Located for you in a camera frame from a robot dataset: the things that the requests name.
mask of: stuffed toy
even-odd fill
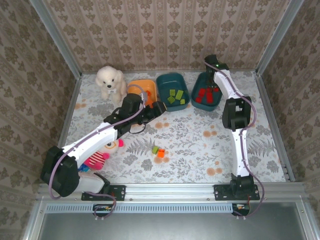
[[[127,93],[124,74],[112,66],[101,68],[96,74],[95,83],[100,87],[102,99],[111,97],[115,104],[119,104]]]
[[[110,158],[111,154],[118,151],[119,148],[124,146],[124,141],[117,139],[113,142],[100,148],[97,152],[91,155],[78,169],[80,172],[87,172],[91,170],[101,170],[105,164],[105,161]]]

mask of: pink plush toy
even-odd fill
[[[110,158],[110,154],[114,154],[119,148],[124,146],[124,141],[117,139],[113,142],[108,143],[99,149],[96,153],[91,155],[85,162],[84,165],[94,170],[101,170],[105,164],[105,161]]]

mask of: white plush dog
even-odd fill
[[[112,101],[120,103],[126,95],[127,85],[124,74],[112,66],[104,66],[96,74],[95,83],[101,87],[101,97],[106,100],[111,95]]]

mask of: floral tablecloth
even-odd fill
[[[200,72],[180,72],[191,93]],[[152,79],[161,73],[128,73],[125,81]],[[251,71],[232,71],[238,89],[251,96],[257,110],[255,127],[247,132],[250,168],[262,182],[285,182],[264,107]],[[222,125],[226,99],[215,111],[193,107],[165,112],[146,125],[140,134],[125,134],[124,147],[111,155],[99,171],[111,183],[227,183],[231,179],[232,149],[229,133]],[[80,93],[72,116],[66,144],[95,129],[119,107],[102,100],[95,75],[83,75]],[[141,126],[132,127],[138,132]],[[165,157],[152,154],[153,146],[165,149]]]

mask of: patterned wallpaper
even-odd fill
[[[295,176],[319,219],[320,1],[304,1],[262,77]]]
[[[0,1],[0,239],[19,239],[75,79],[28,0]]]
[[[44,0],[84,72],[257,66],[289,0]]]

